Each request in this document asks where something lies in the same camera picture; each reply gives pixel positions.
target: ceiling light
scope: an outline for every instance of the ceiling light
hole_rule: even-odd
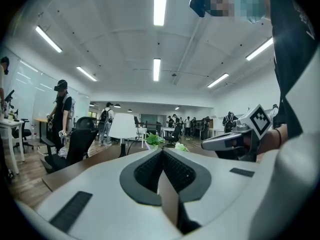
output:
[[[91,75],[89,75],[86,71],[84,71],[80,66],[76,67],[78,70],[80,70],[82,73],[84,73],[88,78],[90,78],[93,81],[97,81],[96,79],[94,79]]]
[[[28,65],[28,64],[25,63],[24,61],[20,60],[20,62],[21,62],[23,65],[27,66],[28,68],[32,69],[33,71],[38,72],[38,70],[36,70],[34,67]]]
[[[153,60],[153,81],[159,81],[161,59],[155,58]]]
[[[213,83],[208,85],[208,88],[211,88],[212,86],[215,86],[217,83],[221,82],[223,79],[227,78],[229,74],[225,73],[223,76],[220,76],[217,80],[215,80]]]
[[[62,49],[60,49],[58,45],[56,45],[54,41],[50,39],[50,37],[41,29],[40,26],[37,26],[35,28],[35,31],[37,31],[40,34],[40,36],[42,36],[43,39],[46,40],[49,43],[49,45],[51,45],[58,53],[62,52]]]
[[[21,83],[27,84],[26,82],[21,81],[21,80],[19,80],[19,79],[17,79],[17,78],[16,78],[15,80],[17,80],[17,81],[19,81],[19,82],[21,82]]]
[[[44,84],[42,84],[42,83],[40,83],[40,85],[42,85],[42,86],[44,86],[44,87],[47,87],[47,88],[49,88],[49,89],[51,89],[51,90],[52,90],[52,88],[51,88],[51,87],[46,86],[46,85],[44,85]]]
[[[20,76],[23,76],[23,77],[25,77],[25,78],[28,78],[29,80],[31,79],[30,77],[27,77],[26,75],[24,75],[24,74],[21,74],[20,72],[17,72]]]
[[[258,54],[262,53],[265,49],[267,49],[270,45],[274,43],[272,37],[270,37],[266,42],[264,42],[260,47],[258,47],[254,52],[245,57],[248,61],[251,61]]]
[[[40,89],[40,88],[38,88],[38,87],[36,87],[36,89],[38,89],[39,91],[43,91],[43,92],[45,91],[45,90],[42,90],[42,89]]]
[[[165,24],[167,0],[154,0],[153,4],[153,24],[163,26]]]

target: black t-shirt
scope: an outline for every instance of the black t-shirt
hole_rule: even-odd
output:
[[[62,122],[64,118],[63,111],[71,110],[72,98],[68,97],[63,104],[64,98],[65,97],[60,97],[60,96],[56,98],[56,109],[55,109],[54,118],[53,118],[54,122],[60,122],[60,121]]]
[[[287,124],[288,137],[302,133],[301,125],[286,99],[316,48],[317,38],[307,15],[295,0],[270,0],[275,74],[280,87],[278,122]]]

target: vr headset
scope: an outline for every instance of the vr headset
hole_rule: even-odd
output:
[[[200,18],[204,18],[206,12],[212,16],[222,16],[221,10],[215,10],[211,7],[210,0],[190,0],[189,7],[194,10]]]

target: table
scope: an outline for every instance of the table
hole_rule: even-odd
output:
[[[40,139],[40,143],[42,143],[41,137],[42,137],[42,128],[41,128],[41,123],[48,123],[48,119],[43,119],[43,118],[34,118],[34,120],[39,122],[39,139]]]
[[[20,153],[21,153],[21,158],[22,161],[25,161],[25,155],[24,155],[24,146],[23,146],[23,142],[22,142],[22,125],[23,125],[23,121],[9,121],[8,119],[3,119],[0,120],[0,127],[1,128],[5,128],[8,130],[8,140],[9,140],[9,149],[10,149],[10,155],[11,155],[11,159],[12,159],[12,164],[14,167],[14,171],[16,174],[19,174],[19,169],[17,166],[17,161],[15,158],[15,152],[14,152],[14,146],[12,144],[12,129],[14,127],[19,127],[19,144],[20,144]]]
[[[146,148],[139,148],[138,146],[132,145],[132,147],[130,148],[129,155],[144,150],[146,150]],[[94,154],[93,156],[90,156],[85,160],[70,165],[62,170],[58,170],[51,174],[45,175],[44,177],[42,177],[42,181],[47,186],[47,188],[53,192],[62,185],[66,184],[67,182],[75,178],[76,176],[78,176],[79,174],[81,174],[82,172],[84,172],[86,169],[103,162],[117,159],[120,155],[120,151],[120,146],[112,145],[111,147],[97,154]]]
[[[166,132],[174,132],[175,128],[170,128],[170,127],[161,127],[161,136],[162,138],[166,135]]]

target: pants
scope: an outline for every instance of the pants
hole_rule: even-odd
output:
[[[106,134],[106,143],[111,144],[111,138],[109,136],[110,128],[111,128],[111,123],[107,122],[103,133],[101,133],[101,134],[99,133],[99,143],[101,143],[101,144],[104,143],[104,138],[105,138],[105,134]]]
[[[55,145],[56,153],[58,153],[59,150],[64,146],[61,142],[60,137],[59,137],[59,132],[62,131],[62,129],[63,129],[62,121],[53,120],[52,141]]]
[[[1,167],[2,174],[5,177],[7,177],[9,174],[9,171],[6,165],[4,143],[2,142],[1,135],[0,135],[0,167]]]
[[[187,134],[189,134],[189,136],[191,136],[190,127],[185,128],[184,136],[187,136]]]

